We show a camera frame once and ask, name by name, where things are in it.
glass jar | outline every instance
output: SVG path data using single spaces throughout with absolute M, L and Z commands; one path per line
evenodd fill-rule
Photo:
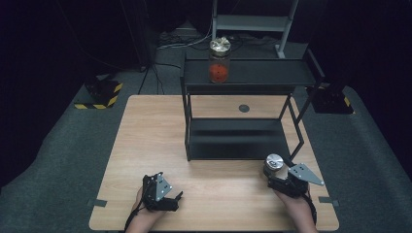
M 227 38 L 216 38 L 210 42 L 209 77 L 212 83 L 224 83 L 229 75 L 230 42 Z

hazard tape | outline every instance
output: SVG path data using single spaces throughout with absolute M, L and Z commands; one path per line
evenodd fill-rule
M 75 108 L 76 109 L 99 109 L 99 110 L 112 108 L 113 105 L 118 100 L 118 96 L 119 96 L 122 86 L 123 84 L 119 83 L 115 87 L 113 91 L 113 96 L 112 98 L 109 99 L 107 103 L 75 103 Z
M 345 104 L 346 104 L 346 106 L 351 106 L 351 102 L 349 102 L 349 99 L 348 99 L 348 97 L 346 97 L 345 96 Z

wooden tabletop surface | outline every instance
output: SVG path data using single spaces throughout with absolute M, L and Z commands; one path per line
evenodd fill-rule
M 192 96 L 196 117 L 276 117 L 283 96 Z M 248 113 L 239 105 L 247 104 Z M 288 111 L 282 120 L 290 150 L 298 139 Z M 319 178 L 321 171 L 302 122 L 305 141 L 294 163 L 305 163 Z M 167 213 L 155 226 L 159 231 L 275 231 L 293 229 L 283 203 L 267 187 L 261 160 L 187 161 L 185 117 L 180 95 L 131 96 L 89 221 L 93 230 L 122 230 L 145 175 L 163 172 L 173 185 L 168 197 L 181 190 L 177 212 Z M 336 230 L 339 222 L 326 186 L 311 184 L 319 230 Z

gray floor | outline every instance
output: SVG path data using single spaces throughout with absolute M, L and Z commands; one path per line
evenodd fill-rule
M 304 48 L 288 44 L 286 56 L 300 57 Z M 206 54 L 187 50 L 189 55 Z M 156 61 L 180 65 L 180 54 L 181 49 L 159 50 Z M 245 55 L 275 56 L 273 44 L 244 45 L 233 54 Z M 179 69 L 155 67 L 164 94 L 180 94 Z M 67 107 L 32 166 L 3 188 L 0 232 L 92 232 L 87 202 L 97 196 L 127 98 L 137 94 L 144 75 L 116 75 L 123 88 L 112 109 Z M 349 87 L 344 93 L 354 115 L 319 115 L 310 106 L 303 118 L 329 194 L 339 202 L 337 232 L 410 232 L 412 184 L 358 95 Z M 152 69 L 141 94 L 163 94 Z M 298 106 L 306 96 L 303 88 L 296 90 Z

jar lid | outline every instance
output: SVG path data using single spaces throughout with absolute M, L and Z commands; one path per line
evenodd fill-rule
M 226 37 L 216 38 L 210 42 L 210 53 L 216 56 L 227 56 L 230 54 L 230 42 Z
M 271 153 L 266 157 L 266 166 L 272 171 L 279 171 L 284 165 L 284 161 L 279 154 Z

